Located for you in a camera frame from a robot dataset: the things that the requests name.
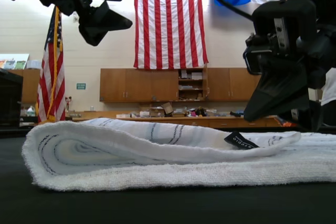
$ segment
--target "table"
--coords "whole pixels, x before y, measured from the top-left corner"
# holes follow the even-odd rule
[[[0,139],[1,223],[153,221],[159,224],[208,224],[334,221],[334,216],[329,217],[322,212],[330,211],[332,214],[334,211],[336,183],[155,188],[97,193],[62,193],[40,189],[32,185],[31,176],[20,155],[24,140],[24,137]]]

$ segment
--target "striped towel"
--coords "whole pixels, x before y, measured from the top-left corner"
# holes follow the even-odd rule
[[[334,136],[247,133],[258,147],[239,150],[229,135],[104,118],[48,123],[27,135],[23,157],[35,184],[61,191],[336,180]]]

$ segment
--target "black tag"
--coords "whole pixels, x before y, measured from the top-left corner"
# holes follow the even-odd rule
[[[259,146],[255,143],[251,142],[250,140],[245,139],[239,132],[234,131],[229,136],[224,138],[224,140],[232,144],[236,147],[238,147],[241,150],[249,150],[253,148],[258,148]]]

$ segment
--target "black cable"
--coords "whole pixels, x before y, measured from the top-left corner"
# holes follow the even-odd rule
[[[228,2],[226,2],[224,0],[217,0],[217,1],[220,2],[222,5],[224,5],[225,7],[227,7],[228,9],[235,12],[236,14],[253,21],[252,15],[250,15],[246,12],[243,12],[242,10],[239,10],[238,8],[234,7],[233,5],[229,4]]]

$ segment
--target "lower cabinet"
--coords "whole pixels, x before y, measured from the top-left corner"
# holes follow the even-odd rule
[[[183,124],[191,126],[201,126],[210,127],[215,129],[221,128],[250,128],[250,127],[280,127],[280,124],[274,118],[263,118],[254,122],[247,122],[240,118],[222,119],[222,118],[210,118],[210,119],[136,119],[135,121],[140,122],[152,122],[152,123],[172,123],[172,124]]]

